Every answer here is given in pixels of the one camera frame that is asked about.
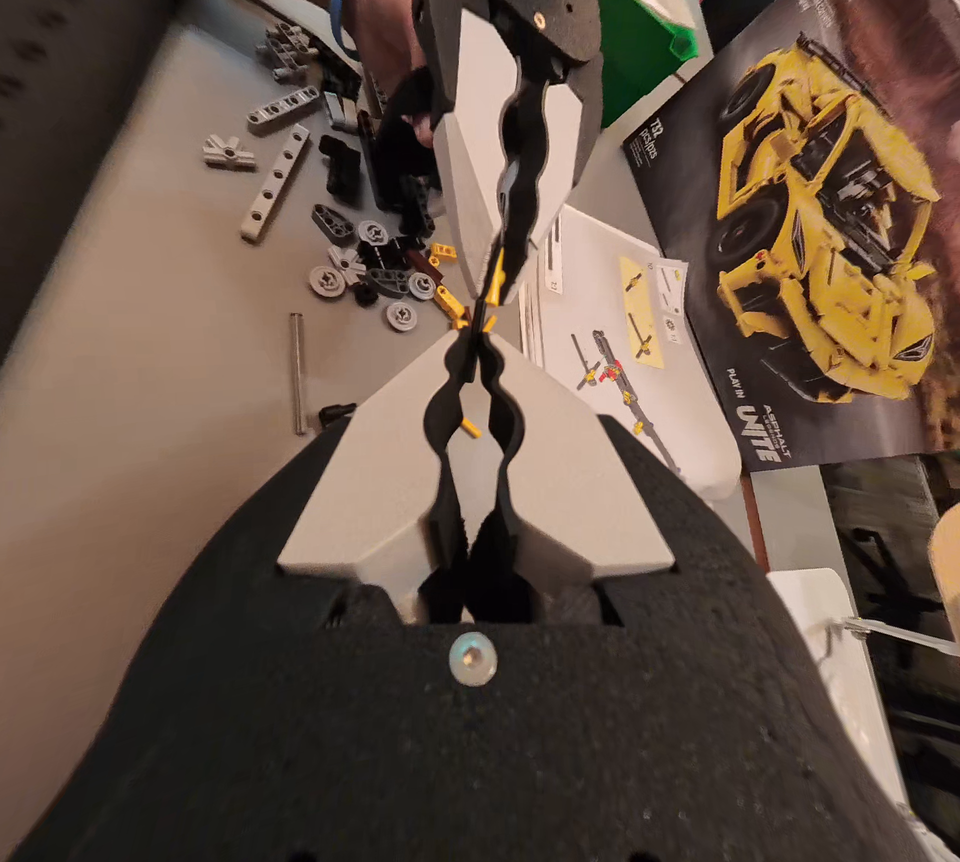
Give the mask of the beige round table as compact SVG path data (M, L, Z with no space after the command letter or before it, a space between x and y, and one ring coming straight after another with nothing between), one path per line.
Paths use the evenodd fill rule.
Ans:
M959 642L959 503L936 524L929 558L947 622L954 641Z

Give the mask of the long dark grey toy axle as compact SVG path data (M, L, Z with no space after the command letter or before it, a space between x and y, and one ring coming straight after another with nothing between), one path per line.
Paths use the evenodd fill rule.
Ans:
M305 321L301 312L291 312L291 395L294 433L307 434L306 417L306 362L305 362Z

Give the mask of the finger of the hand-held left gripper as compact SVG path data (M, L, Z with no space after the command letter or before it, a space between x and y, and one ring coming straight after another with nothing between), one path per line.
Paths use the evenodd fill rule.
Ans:
M522 82L507 109L507 168L498 205L506 280L501 305L513 302L574 184L582 101L566 83Z
M455 105L434 132L447 218L471 296L480 299L502 231L499 191L507 169L502 123L519 66L498 29L462 11Z

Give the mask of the green plastic bin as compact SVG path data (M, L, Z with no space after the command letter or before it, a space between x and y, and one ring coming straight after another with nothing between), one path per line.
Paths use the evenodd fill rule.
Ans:
M699 7L695 0L685 4ZM688 23L664 19L637 0L599 0L602 22L603 119L614 124L637 101L706 47L701 16Z

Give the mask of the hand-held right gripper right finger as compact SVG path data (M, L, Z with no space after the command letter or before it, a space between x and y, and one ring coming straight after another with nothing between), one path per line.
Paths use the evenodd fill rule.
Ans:
M596 582L673 568L607 417L498 334L483 334L478 362L502 459L469 556L473 617L531 621Z

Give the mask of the white instruction booklet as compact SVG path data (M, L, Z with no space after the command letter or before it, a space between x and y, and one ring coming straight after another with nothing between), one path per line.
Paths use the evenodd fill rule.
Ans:
M737 441L686 318L688 265L565 205L522 285L522 351L701 498L739 488Z

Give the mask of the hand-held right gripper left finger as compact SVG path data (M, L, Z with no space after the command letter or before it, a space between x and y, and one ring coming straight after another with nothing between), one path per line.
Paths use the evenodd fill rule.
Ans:
M450 330L367 398L278 557L287 575L381 589L405 621L459 624L467 540L449 445L471 333Z

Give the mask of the white stand base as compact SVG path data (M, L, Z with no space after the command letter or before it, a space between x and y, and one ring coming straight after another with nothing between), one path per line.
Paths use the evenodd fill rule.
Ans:
M856 615L845 583L831 568L772 571L767 579L802 634L846 735L885 794L910 815L866 639L880 634L954 660L958 643Z

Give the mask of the person's left hand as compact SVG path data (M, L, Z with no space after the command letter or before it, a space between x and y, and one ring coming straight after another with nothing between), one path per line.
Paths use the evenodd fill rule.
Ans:
M413 0L344 1L345 28L367 74L386 96L426 61L412 4Z

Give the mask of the pile of toy brick pieces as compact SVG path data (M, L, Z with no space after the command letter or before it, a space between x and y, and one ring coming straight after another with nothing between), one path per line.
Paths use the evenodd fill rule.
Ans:
M329 242L329 263L309 272L308 285L324 301L350 295L361 306L387 299L385 318L398 332L416 325L414 303L431 302L455 327L465 327L469 309L444 285L442 265L456 259L451 245L434 238L438 175L431 153L412 154L401 122L397 134L378 137L369 111L359 108L362 79L312 31L280 17L265 30L256 52L285 93L247 115L252 133L287 129L279 154L243 217L240 236L259 244L283 193L311 140L297 118L322 108L330 131L319 138L334 204L316 203L312 219Z

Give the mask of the black toy car set box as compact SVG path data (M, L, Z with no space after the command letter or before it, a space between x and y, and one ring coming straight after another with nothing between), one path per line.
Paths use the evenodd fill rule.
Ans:
M745 467L958 448L959 0L775 0L623 141Z

